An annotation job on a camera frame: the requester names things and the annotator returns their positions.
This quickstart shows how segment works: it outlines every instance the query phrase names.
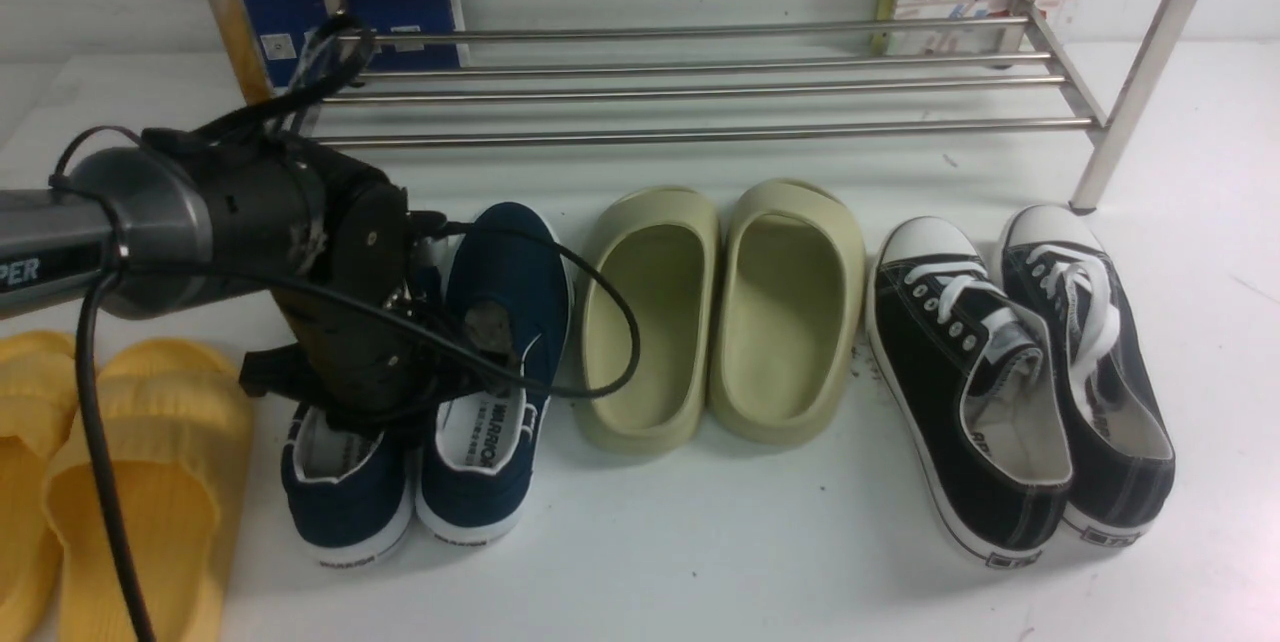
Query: white table surface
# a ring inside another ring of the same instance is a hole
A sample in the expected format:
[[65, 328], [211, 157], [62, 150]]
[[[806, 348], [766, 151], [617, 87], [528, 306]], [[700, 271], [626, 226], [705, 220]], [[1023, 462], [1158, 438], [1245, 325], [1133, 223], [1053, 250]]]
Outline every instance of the white table surface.
[[[1133, 47], [1076, 45], [1073, 52], [1096, 73], [1092, 81], [1110, 81], [1097, 86], [1111, 98]], [[989, 96], [969, 100], [988, 110], [1010, 106]], [[916, 101], [922, 116], [972, 114], [968, 104]], [[91, 124], [189, 128], [234, 104], [220, 55], [73, 59], [0, 150], [0, 187], [41, 185], [65, 142]], [[909, 104], [893, 104], [893, 113]], [[826, 105], [750, 109], [819, 118], [829, 111]], [[1011, 115], [1038, 113], [1021, 105], [1015, 101]], [[1057, 104], [1047, 113], [1064, 110]], [[392, 110], [384, 119], [403, 121], [404, 114]], [[457, 127], [485, 124], [438, 118]], [[518, 110], [503, 119], [540, 124]], [[320, 132], [369, 124], [367, 115], [326, 118]], [[425, 153], [367, 159], [410, 187], [415, 206], [467, 217], [494, 201], [521, 200], [557, 223], [567, 244], [581, 240], [612, 200], [639, 187], [695, 185], [727, 210], [755, 182], [800, 176], [850, 205], [872, 249], [895, 224], [919, 214], [951, 219], [991, 249], [1020, 206], [1066, 200], [1088, 148], [1083, 136], [969, 136], [488, 150], [436, 155], [434, 164], [424, 162]], [[461, 550], [417, 529], [396, 558], [355, 574], [320, 569], [294, 546], [276, 458], [292, 404], [260, 402], [223, 634], [1280, 638], [1276, 150], [1280, 45], [1184, 43], [1100, 212], [1089, 217], [1132, 297], [1179, 455], [1165, 512], [1130, 550], [1108, 554], [1059, 533], [1029, 570], [992, 573], [961, 559], [941, 536], [904, 419], [860, 343], [831, 428], [794, 450], [739, 440], [708, 416], [698, 436], [669, 455], [616, 458], [589, 446], [567, 404], [557, 402], [513, 533], [484, 550]], [[73, 306], [64, 304], [6, 320], [0, 335], [73, 322]], [[104, 318], [99, 354], [105, 359], [156, 335], [197, 338], [237, 356], [289, 340], [269, 298], [252, 295], [146, 324]], [[52, 618], [41, 638], [51, 638]]]

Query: black cable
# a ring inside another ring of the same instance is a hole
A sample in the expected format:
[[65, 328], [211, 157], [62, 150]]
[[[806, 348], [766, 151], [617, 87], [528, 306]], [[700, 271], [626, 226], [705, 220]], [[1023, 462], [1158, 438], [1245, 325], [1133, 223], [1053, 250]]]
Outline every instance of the black cable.
[[[549, 249], [556, 249], [557, 253], [564, 256], [575, 265], [575, 267], [581, 269], [582, 272], [588, 274], [589, 278], [594, 279], [595, 283], [604, 290], [607, 295], [611, 297], [618, 309], [622, 311], [622, 317], [627, 320], [627, 327], [631, 333], [631, 358], [627, 359], [627, 367], [623, 370], [622, 375], [614, 379], [613, 382], [605, 384], [603, 388], [594, 388], [594, 390], [581, 390], [581, 388], [559, 388], [556, 384], [539, 382], [535, 379], [525, 377], [521, 373], [512, 372], [503, 367], [503, 364], [494, 363], [493, 359], [486, 359], [484, 356], [477, 356], [476, 352], [466, 349], [457, 341], [449, 340], [449, 338], [443, 338], [438, 333], [431, 331], [431, 329], [421, 327], [419, 324], [413, 322], [411, 318], [399, 317], [398, 315], [389, 313], [387, 309], [378, 308], [378, 306], [364, 303], [364, 301], [357, 301], [356, 297], [344, 295], [342, 292], [330, 290], [328, 286], [315, 285], [315, 283], [307, 283], [302, 278], [288, 278], [283, 274], [264, 274], [252, 272], [247, 269], [234, 269], [229, 265], [220, 263], [197, 263], [197, 262], [132, 262], [125, 269], [127, 274], [141, 274], [141, 276], [148, 276], [148, 274], [159, 274], [159, 276], [192, 276], [192, 278], [238, 278], [247, 279], [251, 283], [259, 283], [259, 285], [284, 288], [284, 290], [298, 292], [302, 295], [316, 297], [316, 299], [328, 301], [328, 303], [342, 306], [342, 308], [356, 311], [356, 313], [366, 315], [366, 317], [375, 318], [378, 322], [389, 324], [392, 327], [399, 329], [407, 335], [421, 338], [421, 340], [429, 341], [436, 349], [444, 352], [445, 356], [458, 361], [458, 363], [466, 364], [476, 372], [492, 373], [492, 376], [503, 379], [503, 381], [513, 384], [516, 388], [521, 388], [525, 391], [535, 393], [535, 395], [548, 395], [548, 396], [562, 396], [562, 399], [579, 399], [579, 400], [594, 400], [599, 396], [608, 396], [612, 393], [617, 393], [621, 388], [625, 388], [631, 377], [635, 376], [636, 367], [640, 366], [640, 322], [635, 317], [635, 311], [623, 299], [622, 292], [613, 286], [599, 270], [591, 267], [586, 260], [581, 256], [573, 253], [566, 246], [559, 246], [558, 242], [541, 240], [541, 238], [529, 235], [529, 233], [518, 231], [518, 229], [488, 229], [488, 228], [475, 228], [472, 224], [452, 223], [447, 224], [445, 233], [442, 237], [462, 235], [462, 233], [495, 233], [495, 235], [509, 235], [509, 237], [522, 237], [527, 240], [538, 242], [538, 244], [547, 246]], [[379, 425], [390, 422], [390, 419], [397, 419], [401, 417], [407, 417], [411, 411], [420, 411], [419, 405], [402, 405], [401, 408], [388, 411], [387, 413], [379, 416], [358, 416], [355, 417], [360, 422], [367, 422], [371, 425]], [[343, 414], [353, 417], [351, 411], [344, 411]]]
[[93, 487], [97, 489], [97, 504], [102, 510], [102, 526], [106, 528], [106, 544], [111, 549], [111, 561], [115, 564], [115, 578], [124, 595], [124, 606], [129, 610], [129, 622], [140, 642], [152, 642], [156, 636], [147, 616], [146, 601], [142, 597], [142, 584], [138, 570], [129, 552], [129, 538], [124, 532], [124, 513], [120, 510], [120, 495], [115, 489], [115, 472], [111, 468], [111, 454], [106, 449], [106, 431], [102, 428], [102, 414], [97, 405], [97, 382], [93, 370], [93, 333], [97, 327], [97, 308], [102, 297], [120, 281], [118, 270], [108, 270], [97, 278], [84, 295], [81, 306], [79, 324], [76, 327], [76, 388], [79, 393], [81, 419], [84, 423], [84, 442], [88, 448], [90, 468], [93, 472]]
[[266, 121], [273, 121], [275, 118], [320, 104], [330, 95], [338, 95], [361, 72], [365, 72], [369, 60], [374, 58], [376, 41], [374, 31], [365, 27], [360, 19], [351, 14], [330, 17], [329, 22], [325, 22], [316, 29], [312, 38], [320, 37], [320, 40], [324, 40], [324, 37], [330, 37], [344, 31], [355, 31], [357, 33], [356, 45], [347, 55], [347, 59], [343, 59], [333, 73], [325, 74], [320, 81], [315, 81], [311, 84], [287, 92], [287, 95], [280, 95], [278, 98], [242, 106], [233, 113], [224, 114], [214, 119], [214, 121], [205, 124], [205, 127], [200, 127], [193, 133], [210, 142], [218, 142], [227, 139], [229, 136], [236, 136], [236, 133], [261, 130], [261, 125]]

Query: stainless steel rod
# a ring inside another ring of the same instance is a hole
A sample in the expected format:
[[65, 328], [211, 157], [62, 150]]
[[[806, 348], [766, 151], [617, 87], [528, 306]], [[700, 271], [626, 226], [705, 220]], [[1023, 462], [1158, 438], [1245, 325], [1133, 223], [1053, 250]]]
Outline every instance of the stainless steel rod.
[[731, 127], [722, 130], [527, 132], [492, 136], [343, 136], [315, 137], [335, 150], [425, 150], [426, 147], [498, 147], [545, 145], [657, 145], [657, 142], [745, 142], [819, 139], [820, 137], [946, 136], [959, 132], [1092, 130], [1083, 116], [1041, 119], [956, 119], [956, 121], [870, 121], [808, 127]]
[[919, 54], [899, 58], [773, 59], [751, 61], [686, 61], [677, 64], [584, 64], [530, 67], [466, 67], [425, 72], [366, 72], [361, 81], [543, 81], [566, 77], [660, 77], [666, 74], [750, 74], [774, 72], [845, 72], [887, 67], [997, 67], [1048, 64], [1046, 51], [998, 54]]
[[1084, 83], [1084, 77], [1066, 55], [1066, 49], [1062, 49], [1062, 42], [1053, 33], [1048, 22], [1041, 17], [1036, 8], [1036, 0], [1014, 0], [1014, 6], [1032, 18], [1032, 24], [1027, 28], [1027, 38], [1032, 46], [1053, 55], [1053, 60], [1048, 64], [1048, 72], [1066, 77], [1068, 84], [1062, 87], [1062, 96], [1071, 113], [1092, 116], [1097, 121], [1107, 121], [1106, 109], [1098, 104], [1097, 97]]
[[415, 104], [576, 104], [576, 101], [778, 98], [806, 95], [864, 95], [865, 92], [957, 92], [1004, 90], [1004, 87], [1061, 86], [1061, 74], [1025, 77], [945, 77], [928, 81], [810, 82], [791, 84], [733, 84], [723, 87], [632, 87], [631, 90], [532, 90], [475, 92], [361, 92], [335, 95], [325, 105], [415, 105]]
[[[728, 37], [778, 37], [836, 32], [910, 32], [916, 29], [968, 29], [975, 27], [1021, 27], [1025, 17], [969, 17], [961, 19], [883, 19], [859, 22], [813, 22], [801, 24], [735, 24], [719, 27], [634, 27], [630, 29], [495, 29], [477, 32], [390, 32], [378, 42], [453, 45], [463, 42], [622, 42], [636, 40], [717, 40]], [[343, 40], [356, 41], [355, 36]]]

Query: yellow slide sandal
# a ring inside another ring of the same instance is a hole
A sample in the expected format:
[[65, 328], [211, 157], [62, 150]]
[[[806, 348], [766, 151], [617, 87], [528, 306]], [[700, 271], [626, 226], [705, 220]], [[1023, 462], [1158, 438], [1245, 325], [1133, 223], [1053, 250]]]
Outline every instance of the yellow slide sandal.
[[[192, 341], [129, 347], [99, 375], [124, 527], [156, 638], [218, 639], [253, 434], [234, 367]], [[61, 639], [132, 639], [77, 417], [45, 478], [63, 544]]]
[[0, 340], [0, 639], [45, 615], [61, 547], [40, 509], [45, 466], [76, 413], [74, 343], [58, 333]]

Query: blue canvas shoe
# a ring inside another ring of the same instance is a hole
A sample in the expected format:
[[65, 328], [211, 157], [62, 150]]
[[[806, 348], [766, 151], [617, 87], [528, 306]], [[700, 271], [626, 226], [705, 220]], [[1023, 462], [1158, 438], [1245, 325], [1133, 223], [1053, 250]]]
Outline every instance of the blue canvas shoe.
[[[512, 229], [557, 242], [524, 205], [485, 210], [462, 237], [445, 279], [449, 313], [480, 349], [506, 356], [525, 377], [550, 384], [572, 309], [571, 285], [553, 247], [476, 229]], [[440, 540], [484, 546], [516, 526], [534, 473], [547, 396], [512, 390], [440, 405], [422, 449], [417, 514]]]

